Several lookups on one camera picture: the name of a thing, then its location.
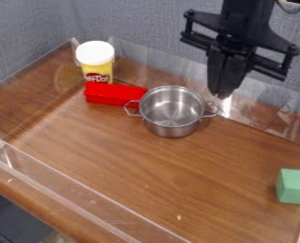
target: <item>yellow label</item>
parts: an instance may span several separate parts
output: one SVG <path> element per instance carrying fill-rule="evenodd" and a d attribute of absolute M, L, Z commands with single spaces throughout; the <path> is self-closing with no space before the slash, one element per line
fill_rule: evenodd
<path fill-rule="evenodd" d="M 101 65 L 81 65 L 85 82 L 112 84 L 112 62 Z"/>

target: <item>black floor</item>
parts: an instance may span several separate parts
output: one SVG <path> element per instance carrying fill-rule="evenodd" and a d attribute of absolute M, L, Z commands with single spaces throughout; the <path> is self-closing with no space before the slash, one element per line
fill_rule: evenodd
<path fill-rule="evenodd" d="M 0 243 L 39 243 L 52 229 L 0 196 Z"/>

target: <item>black cable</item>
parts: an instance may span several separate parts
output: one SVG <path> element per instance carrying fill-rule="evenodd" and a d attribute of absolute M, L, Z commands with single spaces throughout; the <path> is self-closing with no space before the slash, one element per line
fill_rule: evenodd
<path fill-rule="evenodd" d="M 282 11 L 283 11 L 285 13 L 287 13 L 287 14 L 295 14 L 295 13 L 300 12 L 300 6 L 298 6 L 298 8 L 295 8 L 295 9 L 287 9 L 287 8 L 283 6 L 283 4 L 281 3 L 281 0 L 275 0 L 275 1 L 277 1 L 277 5 L 279 6 L 279 8 L 282 9 Z"/>

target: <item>pot rim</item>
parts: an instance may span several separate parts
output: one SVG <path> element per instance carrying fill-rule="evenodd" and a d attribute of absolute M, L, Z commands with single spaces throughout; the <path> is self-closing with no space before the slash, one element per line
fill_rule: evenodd
<path fill-rule="evenodd" d="M 194 95 L 200 104 L 202 104 L 202 115 L 191 122 L 186 123 L 186 124 L 182 124 L 182 125 L 163 125 L 163 124 L 158 124 L 155 123 L 154 121 L 151 121 L 143 114 L 142 112 L 142 103 L 143 101 L 146 100 L 146 98 L 158 90 L 158 89 L 164 89 L 164 88 L 174 88 L 174 89 L 183 89 L 186 92 L 188 92 L 191 95 Z M 139 101 L 139 106 L 138 106 L 138 109 L 139 109 L 139 113 L 140 113 L 140 116 L 143 117 L 143 119 L 147 121 L 147 122 L 151 122 L 152 124 L 155 124 L 156 126 L 160 126 L 160 127 L 166 127 L 166 128 L 182 128 L 182 127 L 186 127 L 186 126 L 190 126 L 192 124 L 195 124 L 196 122 L 199 122 L 199 120 L 202 119 L 203 117 L 203 114 L 204 114 L 204 103 L 203 103 L 203 100 L 200 98 L 200 96 L 194 92 L 191 91 L 188 88 L 186 87 L 182 87 L 182 86 L 178 86 L 178 85 L 163 85 L 163 86 L 159 86 L 159 87 L 155 87 L 152 88 L 150 91 L 146 92 L 146 94 L 143 95 L 140 101 Z"/>

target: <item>plastic container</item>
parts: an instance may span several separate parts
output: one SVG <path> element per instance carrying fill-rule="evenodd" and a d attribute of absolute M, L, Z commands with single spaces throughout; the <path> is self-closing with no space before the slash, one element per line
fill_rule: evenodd
<path fill-rule="evenodd" d="M 143 87 L 85 82 L 84 95 L 89 103 L 107 103 L 123 106 L 131 100 L 140 100 L 146 91 L 147 89 Z M 128 107 L 138 107 L 138 103 L 131 103 Z"/>
<path fill-rule="evenodd" d="M 112 83 L 112 45 L 101 41 L 80 44 L 75 50 L 85 82 Z"/>

